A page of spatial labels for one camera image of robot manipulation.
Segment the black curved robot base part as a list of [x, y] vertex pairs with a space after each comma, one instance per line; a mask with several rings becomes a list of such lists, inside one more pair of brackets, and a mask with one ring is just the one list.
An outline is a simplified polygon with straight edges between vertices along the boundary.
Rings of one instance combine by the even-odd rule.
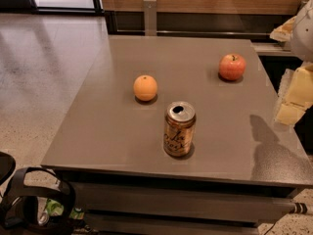
[[[74, 207], [75, 192], [66, 181], [67, 186], [55, 190], [40, 186], [28, 186], [24, 183], [28, 173], [43, 171], [60, 180], [60, 177], [41, 167], [25, 167], [16, 170], [15, 159], [0, 152], [0, 184], [7, 179], [9, 183], [0, 203], [1, 228], [15, 233], [25, 231], [29, 235], [71, 235], [73, 227], [69, 215]], [[58, 217], [48, 217], [42, 223], [37, 219], [38, 199], [54, 200], [64, 207]]]

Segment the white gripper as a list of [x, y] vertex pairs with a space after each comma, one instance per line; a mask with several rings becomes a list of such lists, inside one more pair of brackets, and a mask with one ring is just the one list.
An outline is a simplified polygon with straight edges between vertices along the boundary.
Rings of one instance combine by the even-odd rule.
[[[270, 38], [291, 41], [291, 51], [304, 62], [313, 62], [313, 0], [271, 33]], [[313, 64], [296, 70], [286, 69], [278, 91], [274, 120], [284, 125], [295, 125], [313, 106]]]

